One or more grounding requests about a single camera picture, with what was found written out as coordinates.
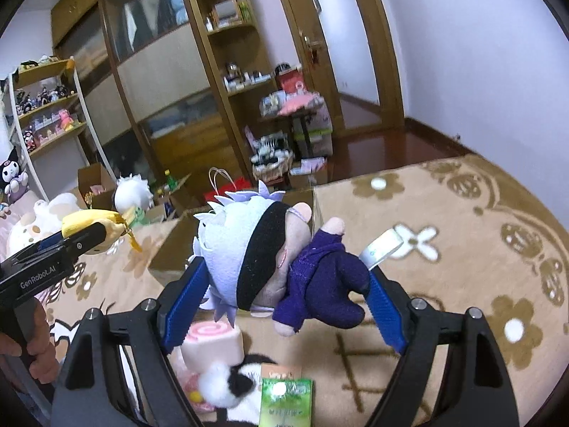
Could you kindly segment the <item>person's left hand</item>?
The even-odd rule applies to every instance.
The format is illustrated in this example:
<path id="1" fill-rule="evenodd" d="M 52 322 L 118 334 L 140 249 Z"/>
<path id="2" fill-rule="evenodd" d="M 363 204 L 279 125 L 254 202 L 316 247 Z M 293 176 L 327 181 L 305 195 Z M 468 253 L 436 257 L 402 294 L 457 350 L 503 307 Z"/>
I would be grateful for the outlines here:
<path id="1" fill-rule="evenodd" d="M 42 385 L 53 383 L 59 374 L 60 366 L 56 359 L 56 350 L 50 338 L 50 327 L 42 304 L 34 300 L 34 333 L 27 343 L 27 351 L 34 358 L 29 372 L 31 377 Z M 1 333 L 1 371 L 5 374 L 11 385 L 20 392 L 27 389 L 9 368 L 6 357 L 19 358 L 22 353 L 20 345 Z"/>

